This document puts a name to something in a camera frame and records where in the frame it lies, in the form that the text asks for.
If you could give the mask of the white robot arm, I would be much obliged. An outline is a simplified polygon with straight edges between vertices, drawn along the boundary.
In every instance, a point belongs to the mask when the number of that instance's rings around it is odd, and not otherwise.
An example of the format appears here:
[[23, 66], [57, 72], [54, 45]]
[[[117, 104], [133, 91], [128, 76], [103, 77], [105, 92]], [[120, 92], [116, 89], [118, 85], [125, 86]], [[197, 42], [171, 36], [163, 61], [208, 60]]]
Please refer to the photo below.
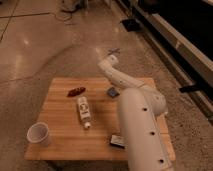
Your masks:
[[98, 63], [100, 72], [122, 89], [117, 100], [120, 129], [130, 171], [174, 171], [156, 118], [167, 113], [165, 96], [142, 80], [114, 68], [110, 55]]

